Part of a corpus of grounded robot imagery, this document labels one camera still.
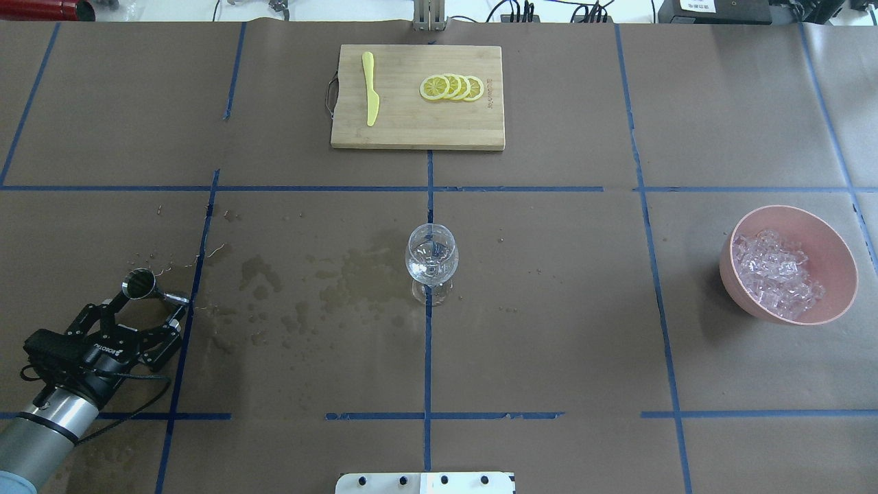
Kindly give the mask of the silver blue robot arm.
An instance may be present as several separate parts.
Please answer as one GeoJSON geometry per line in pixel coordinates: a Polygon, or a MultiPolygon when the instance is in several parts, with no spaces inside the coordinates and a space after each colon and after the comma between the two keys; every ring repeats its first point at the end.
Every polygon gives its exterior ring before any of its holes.
{"type": "Polygon", "coordinates": [[[145,331],[117,322],[128,301],[117,294],[88,304],[64,331],[38,329],[25,341],[20,377],[43,387],[2,431],[3,493],[38,492],[76,447],[105,434],[91,425],[122,384],[159,381],[169,390],[162,368],[182,344],[189,301],[172,296],[167,318],[145,331]]]}

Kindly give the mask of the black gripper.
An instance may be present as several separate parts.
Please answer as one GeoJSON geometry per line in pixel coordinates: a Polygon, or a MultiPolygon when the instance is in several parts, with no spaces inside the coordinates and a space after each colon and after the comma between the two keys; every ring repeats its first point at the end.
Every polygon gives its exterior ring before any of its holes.
{"type": "Polygon", "coordinates": [[[86,304],[69,325],[69,336],[84,342],[82,366],[72,373],[52,375],[55,385],[86,399],[97,409],[104,409],[129,381],[162,384],[140,409],[156,403],[170,388],[171,379],[162,374],[162,369],[182,345],[181,322],[187,307],[175,307],[158,327],[136,331],[117,326],[116,322],[116,315],[129,300],[125,294],[117,294],[97,305],[86,304]],[[96,322],[99,333],[87,335],[96,322]]]}

